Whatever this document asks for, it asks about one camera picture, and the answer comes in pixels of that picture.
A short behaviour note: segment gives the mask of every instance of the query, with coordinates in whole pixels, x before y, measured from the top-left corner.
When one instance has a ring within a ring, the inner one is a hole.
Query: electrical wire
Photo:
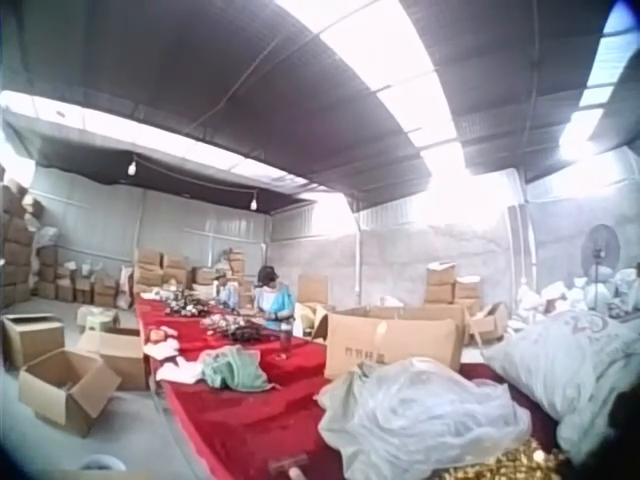
[[[533,11],[533,73],[531,78],[531,98],[529,100],[527,122],[525,123],[518,154],[522,153],[525,149],[529,138],[529,131],[531,130],[533,114],[535,113],[538,102],[538,70],[540,69],[540,19],[538,15],[538,0],[531,0],[531,8]]]
[[[162,172],[166,175],[169,175],[171,177],[177,178],[179,180],[184,180],[185,182],[189,182],[189,183],[196,183],[199,185],[202,185],[203,187],[208,187],[208,188],[214,188],[214,189],[218,189],[218,190],[225,190],[228,192],[241,192],[241,193],[250,193],[252,195],[256,195],[259,191],[258,188],[243,188],[243,187],[230,187],[227,185],[219,185],[219,184],[215,184],[215,183],[209,183],[209,182],[204,182],[202,180],[196,180],[195,178],[189,178],[185,175],[180,175],[179,173],[175,173],[172,172],[171,170],[167,170],[163,167],[160,167],[158,165],[154,165],[151,162],[148,162],[146,160],[143,160],[141,157],[137,156],[137,155],[133,155],[133,159],[134,162],[136,163],[140,163],[146,167],[149,167],[153,170],[156,170],[158,172]]]

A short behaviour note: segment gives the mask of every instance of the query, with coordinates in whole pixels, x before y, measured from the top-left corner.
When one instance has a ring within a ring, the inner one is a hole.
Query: long table
[[[200,319],[165,315],[161,302],[139,299],[136,314],[143,334],[162,325],[176,330],[186,360],[230,344],[207,335]],[[317,428],[323,411],[314,397],[327,384],[325,347],[294,339],[291,355],[284,360],[278,358],[280,343],[275,336],[250,348],[260,352],[260,366],[277,388],[248,394],[213,390],[202,382],[162,382],[169,407],[212,476],[217,480],[272,480],[276,477],[268,471],[269,461],[305,453],[309,463],[304,472],[309,480],[343,479],[339,453],[324,443]],[[469,379],[504,383],[483,364],[463,364],[460,373]],[[520,391],[510,389],[514,400],[531,412],[534,437],[545,449],[553,448],[555,422]]]

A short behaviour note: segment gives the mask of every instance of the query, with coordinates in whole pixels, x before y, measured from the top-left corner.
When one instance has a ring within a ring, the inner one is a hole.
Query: bundle of goods
[[[259,325],[239,316],[218,313],[200,323],[209,331],[209,335],[222,335],[237,343],[255,342],[262,338],[262,328]]]
[[[172,292],[167,300],[167,315],[179,315],[182,317],[201,317],[207,314],[209,305],[192,292],[178,290]]]

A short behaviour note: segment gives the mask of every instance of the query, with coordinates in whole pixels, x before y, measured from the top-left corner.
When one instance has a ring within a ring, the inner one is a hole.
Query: wall
[[[330,235],[335,209],[319,225],[314,222],[318,204],[310,205],[274,216],[267,258],[294,291],[302,272],[329,275],[329,301],[338,306],[378,303],[382,295],[421,304],[427,264],[447,259],[457,262],[461,274],[482,275],[485,301],[513,305],[522,280],[540,290],[558,280],[570,286],[582,276],[581,245],[599,223],[617,231],[620,268],[640,261],[639,170],[640,158],[621,148],[583,160],[526,191],[511,172],[502,179],[510,193],[493,215],[483,215],[482,192],[494,187],[460,189],[448,204],[457,198],[461,209],[469,210],[466,217],[431,221],[434,210],[446,220],[447,202],[417,195],[360,212],[355,216],[359,228],[342,235]]]
[[[355,225],[352,222],[346,232],[337,235],[322,235],[327,229],[318,224],[319,213],[311,205],[275,215],[267,263],[276,267],[278,275],[294,294],[297,293],[298,275],[320,273],[330,279],[329,301],[332,304],[339,307],[355,305]]]
[[[567,168],[528,187],[527,210],[535,235],[537,287],[584,276],[581,247],[589,230],[616,230],[618,268],[640,261],[638,157],[621,148]]]
[[[215,263],[222,250],[245,253],[247,272],[262,265],[268,217],[125,185],[100,185],[37,167],[32,193],[43,225],[60,229],[62,261],[91,261],[117,275],[136,246],[186,255],[191,266]]]
[[[517,183],[513,174],[498,176],[498,183],[506,185],[506,190],[513,188]],[[477,192],[468,193],[475,203],[483,204]],[[464,204],[464,198],[455,195],[447,201],[452,206]],[[324,222],[320,204],[277,214],[267,260],[294,292],[300,273],[328,275],[329,302],[338,307],[377,304],[383,295],[422,304],[427,264],[437,260],[455,260],[463,275],[482,275],[487,301],[510,301],[514,254],[505,207],[489,209],[491,214],[484,215],[469,204],[457,209],[452,218],[466,213],[462,217],[479,221],[447,223],[435,218],[438,212],[429,205],[433,205],[429,198],[416,195],[360,212],[351,232],[340,235],[329,234],[341,223],[335,207],[325,212]]]

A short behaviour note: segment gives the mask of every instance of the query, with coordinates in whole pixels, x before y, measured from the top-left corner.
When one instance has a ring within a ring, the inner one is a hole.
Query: green cloth
[[[239,345],[208,353],[202,362],[202,375],[210,387],[239,392],[263,392],[273,387],[258,364],[260,355]]]

